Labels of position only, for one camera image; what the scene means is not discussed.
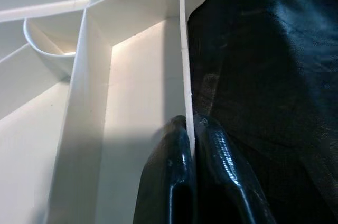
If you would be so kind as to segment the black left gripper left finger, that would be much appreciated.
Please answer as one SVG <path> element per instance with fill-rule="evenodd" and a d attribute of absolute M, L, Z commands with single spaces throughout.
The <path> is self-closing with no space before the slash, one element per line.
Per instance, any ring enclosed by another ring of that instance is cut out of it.
<path fill-rule="evenodd" d="M 140 177 L 134 223 L 195 223 L 195 166 L 186 119 L 173 117 Z"/>

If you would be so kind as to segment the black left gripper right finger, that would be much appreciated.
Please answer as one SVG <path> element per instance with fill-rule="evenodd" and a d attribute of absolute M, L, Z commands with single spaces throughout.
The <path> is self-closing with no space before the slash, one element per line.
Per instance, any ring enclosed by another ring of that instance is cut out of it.
<path fill-rule="evenodd" d="M 222 126 L 195 116 L 199 223 L 275 223 L 248 161 Z"/>

